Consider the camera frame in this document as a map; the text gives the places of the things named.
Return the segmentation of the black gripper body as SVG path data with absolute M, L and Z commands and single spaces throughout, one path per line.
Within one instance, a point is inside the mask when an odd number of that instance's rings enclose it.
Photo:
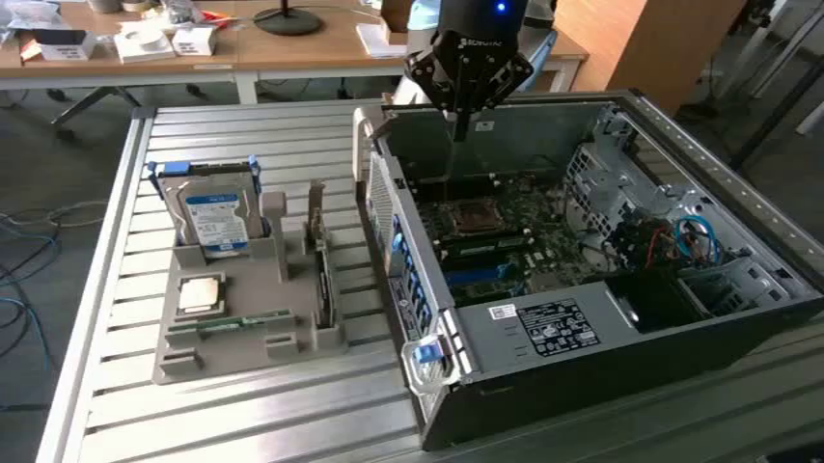
M 457 45 L 463 56 L 512 57 L 520 52 L 523 20 L 521 1 L 444 1 L 433 46 Z

